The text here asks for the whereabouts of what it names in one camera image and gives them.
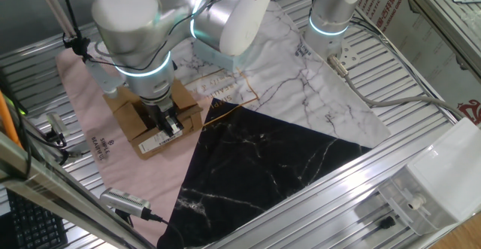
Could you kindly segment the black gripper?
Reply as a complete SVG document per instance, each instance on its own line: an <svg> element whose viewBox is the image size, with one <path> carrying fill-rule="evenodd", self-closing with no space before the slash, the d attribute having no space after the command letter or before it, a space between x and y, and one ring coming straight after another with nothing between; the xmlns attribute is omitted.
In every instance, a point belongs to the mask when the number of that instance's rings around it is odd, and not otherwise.
<svg viewBox="0 0 481 249"><path fill-rule="evenodd" d="M181 132L183 125L176 118L175 105L170 96L157 99L141 98L150 118L168 136Z"/></svg>

